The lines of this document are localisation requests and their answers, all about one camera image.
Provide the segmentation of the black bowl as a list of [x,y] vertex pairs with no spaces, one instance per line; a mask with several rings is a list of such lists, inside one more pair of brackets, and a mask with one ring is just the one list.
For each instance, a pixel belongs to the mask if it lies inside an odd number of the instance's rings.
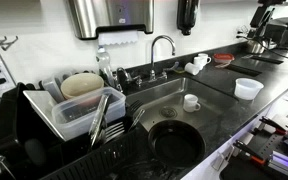
[[205,141],[200,133],[178,120],[155,124],[149,131],[148,145],[158,160],[174,168],[197,165],[205,153]]

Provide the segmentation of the stainless steel sink basin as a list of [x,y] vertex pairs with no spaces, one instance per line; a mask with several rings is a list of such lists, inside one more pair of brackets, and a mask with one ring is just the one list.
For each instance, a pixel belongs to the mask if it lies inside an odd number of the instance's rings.
[[[198,98],[200,110],[186,112],[183,109],[184,97],[188,94]],[[202,132],[217,127],[216,122],[238,103],[237,99],[189,78],[175,79],[126,97],[128,105],[137,100],[145,110],[139,122],[147,131],[159,122],[177,120]]]

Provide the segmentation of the white mug in sink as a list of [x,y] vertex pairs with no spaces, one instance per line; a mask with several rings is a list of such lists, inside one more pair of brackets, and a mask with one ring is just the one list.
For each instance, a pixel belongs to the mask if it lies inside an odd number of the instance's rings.
[[184,96],[183,109],[186,112],[195,112],[201,109],[198,103],[198,97],[193,94],[186,94]]

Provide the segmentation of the beige ceramic bowl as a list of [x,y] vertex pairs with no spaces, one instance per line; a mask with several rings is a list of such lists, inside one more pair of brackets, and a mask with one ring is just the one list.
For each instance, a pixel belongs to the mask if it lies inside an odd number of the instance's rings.
[[94,73],[80,73],[65,79],[60,90],[66,99],[71,99],[104,86],[104,80]]

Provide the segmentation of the black knife on counter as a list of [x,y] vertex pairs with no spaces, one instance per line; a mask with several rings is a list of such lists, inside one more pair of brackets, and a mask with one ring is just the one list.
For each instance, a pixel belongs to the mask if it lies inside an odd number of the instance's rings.
[[278,60],[278,59],[272,59],[272,58],[256,56],[256,55],[245,55],[245,56],[242,56],[242,59],[251,60],[254,63],[264,62],[264,63],[277,64],[277,65],[283,63],[283,61]]

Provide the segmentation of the chrome gooseneck faucet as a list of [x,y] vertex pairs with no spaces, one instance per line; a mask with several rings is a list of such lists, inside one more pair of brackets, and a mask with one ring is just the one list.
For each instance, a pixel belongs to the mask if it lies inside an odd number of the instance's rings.
[[157,75],[156,75],[156,68],[155,68],[155,63],[156,58],[158,57],[158,53],[157,53],[157,48],[155,47],[155,45],[157,44],[157,42],[159,40],[166,40],[170,43],[171,46],[171,55],[175,56],[176,54],[176,45],[174,40],[168,36],[168,35],[159,35],[157,37],[154,38],[152,44],[151,44],[151,54],[150,54],[150,65],[151,65],[151,69],[149,72],[149,81],[155,81],[157,80]]

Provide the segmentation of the clear plastic water bottle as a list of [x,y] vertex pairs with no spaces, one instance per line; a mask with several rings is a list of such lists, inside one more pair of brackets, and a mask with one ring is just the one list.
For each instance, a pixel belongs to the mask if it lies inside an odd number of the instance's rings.
[[115,81],[111,70],[110,56],[103,46],[98,47],[96,60],[98,62],[99,70],[106,78],[107,83],[110,86],[114,87]]

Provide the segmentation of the metal tongs in rack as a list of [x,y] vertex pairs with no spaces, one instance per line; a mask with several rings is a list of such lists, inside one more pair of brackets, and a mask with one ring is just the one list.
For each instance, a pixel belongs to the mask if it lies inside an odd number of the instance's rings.
[[101,123],[104,117],[104,111],[105,111],[109,97],[110,97],[109,94],[104,94],[101,96],[100,102],[98,104],[98,108],[96,110],[93,122],[89,130],[90,146],[94,145],[96,138],[98,136],[98,133],[100,131]]

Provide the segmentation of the red lidded plastic container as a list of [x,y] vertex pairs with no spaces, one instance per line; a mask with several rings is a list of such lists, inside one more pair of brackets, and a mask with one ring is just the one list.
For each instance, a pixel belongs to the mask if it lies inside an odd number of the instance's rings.
[[235,59],[230,53],[216,53],[213,55],[214,61],[220,64],[228,64]]

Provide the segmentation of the steel paper towel dispenser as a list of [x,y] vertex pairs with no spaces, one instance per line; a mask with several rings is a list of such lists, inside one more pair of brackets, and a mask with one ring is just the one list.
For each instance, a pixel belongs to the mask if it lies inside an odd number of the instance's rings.
[[102,32],[154,31],[154,0],[66,0],[75,36],[95,40]]

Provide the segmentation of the white cutting board tray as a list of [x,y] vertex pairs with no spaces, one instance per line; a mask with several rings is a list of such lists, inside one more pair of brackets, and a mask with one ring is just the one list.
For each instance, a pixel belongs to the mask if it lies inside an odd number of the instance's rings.
[[24,90],[23,94],[53,134],[62,141],[65,141],[66,138],[55,126],[55,121],[52,117],[52,109],[57,105],[57,102],[53,99],[50,93],[45,90]]

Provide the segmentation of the black dish drying rack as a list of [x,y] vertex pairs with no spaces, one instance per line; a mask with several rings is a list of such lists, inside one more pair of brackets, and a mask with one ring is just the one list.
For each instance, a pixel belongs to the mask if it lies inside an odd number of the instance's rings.
[[98,180],[136,154],[132,130],[89,150],[82,134],[62,141],[42,121],[22,83],[0,101],[0,180]]

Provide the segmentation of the black coffee maker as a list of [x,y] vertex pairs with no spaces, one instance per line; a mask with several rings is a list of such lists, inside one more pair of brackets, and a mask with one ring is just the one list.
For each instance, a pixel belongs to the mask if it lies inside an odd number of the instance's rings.
[[277,44],[277,47],[288,49],[288,17],[270,20],[264,31],[264,37]]

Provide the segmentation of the red handled tool lower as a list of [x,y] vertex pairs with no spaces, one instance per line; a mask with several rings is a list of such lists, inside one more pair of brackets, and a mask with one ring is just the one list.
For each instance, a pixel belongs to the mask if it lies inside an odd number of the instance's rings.
[[254,152],[252,149],[250,149],[244,142],[240,140],[236,140],[233,145],[237,147],[238,149],[244,151],[246,154],[249,155],[250,160],[259,165],[265,164],[265,159],[262,158],[260,155],[258,155],[256,152]]

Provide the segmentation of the red handled tool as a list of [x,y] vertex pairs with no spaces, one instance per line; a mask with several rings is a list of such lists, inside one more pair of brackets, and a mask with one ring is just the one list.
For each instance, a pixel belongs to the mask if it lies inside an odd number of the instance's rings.
[[236,140],[233,145],[237,147],[238,149],[244,151],[246,154],[249,155],[250,160],[259,165],[265,164],[265,159],[262,158],[260,155],[258,155],[256,152],[254,152],[252,149],[250,149],[244,142],[240,140]]
[[287,133],[287,130],[284,129],[282,126],[277,124],[275,121],[269,119],[266,116],[262,116],[259,121],[261,122],[259,129],[265,130],[269,133],[274,133],[278,135],[285,135]]

